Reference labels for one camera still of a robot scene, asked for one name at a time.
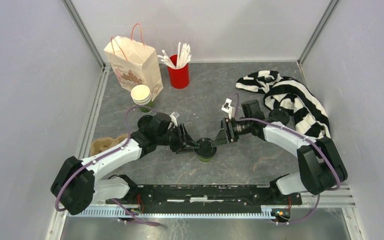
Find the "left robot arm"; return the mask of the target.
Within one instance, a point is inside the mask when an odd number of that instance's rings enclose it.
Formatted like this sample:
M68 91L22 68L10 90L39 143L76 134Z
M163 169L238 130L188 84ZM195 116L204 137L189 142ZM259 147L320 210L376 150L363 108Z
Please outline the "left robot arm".
M91 203L109 199L131 204L137 198L137 190L123 178L106 179L107 174L152 153L158 146L168 146L175 154L200 147L184 124L176 123L166 113L142 116L137 125L138 130L121 143L90 157L71 156L63 162L50 187L57 211L77 215Z

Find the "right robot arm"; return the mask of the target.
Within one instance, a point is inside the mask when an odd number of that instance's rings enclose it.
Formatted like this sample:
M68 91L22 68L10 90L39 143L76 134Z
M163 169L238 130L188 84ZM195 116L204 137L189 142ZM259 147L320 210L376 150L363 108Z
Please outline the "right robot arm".
M274 108L265 117L260 103L250 100L242 104L244 116L236 119L235 107L232 106L232 100L227 98L221 109L228 117L221 120L220 131L212 147L235 143L240 136L252 134L297 158L297 173L278 177L270 183L268 196L273 203L282 204L292 193L318 195L337 190L347 180L348 172L333 140L326 136L306 136L287 127L290 115L285 108Z

